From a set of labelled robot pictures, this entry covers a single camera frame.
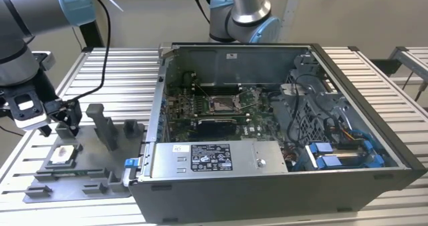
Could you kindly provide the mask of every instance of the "robotic arm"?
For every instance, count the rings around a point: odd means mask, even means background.
[[[210,0],[209,36],[216,42],[272,43],[281,23],[268,0]]]
[[[18,127],[50,135],[51,120],[76,135],[79,102],[55,94],[24,38],[95,20],[93,0],[0,0],[0,97]]]

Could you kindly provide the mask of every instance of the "green circuit board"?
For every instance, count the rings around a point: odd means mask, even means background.
[[[236,120],[236,132],[200,137],[197,124],[204,119]],[[268,93],[257,87],[244,87],[236,95],[177,93],[169,98],[169,130],[173,142],[285,140]]]

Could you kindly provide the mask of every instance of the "white wall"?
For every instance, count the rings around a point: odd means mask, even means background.
[[[194,0],[114,0],[121,12],[106,3],[113,21],[113,45],[115,47],[153,47],[161,42],[206,42],[209,24]],[[200,0],[208,13],[205,0]],[[282,17],[286,0],[270,0],[273,14]],[[99,21],[106,35],[106,21]]]
[[[300,0],[290,42],[357,46],[369,57],[428,46],[427,0]]]

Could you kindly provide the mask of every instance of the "motherboard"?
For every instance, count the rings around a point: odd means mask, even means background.
[[[285,137],[269,103],[257,86],[177,89],[167,97],[170,140],[230,141],[256,139],[284,142]]]

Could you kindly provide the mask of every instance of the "blue latch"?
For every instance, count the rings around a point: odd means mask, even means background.
[[[369,141],[364,141],[364,147],[369,153],[373,151],[373,145]]]
[[[332,144],[328,142],[313,142],[309,148],[312,153],[333,153]]]
[[[125,161],[125,168],[138,168],[139,167],[139,159],[130,158]]]
[[[340,167],[343,165],[337,156],[324,156],[316,160],[320,169],[331,169],[332,167]]]

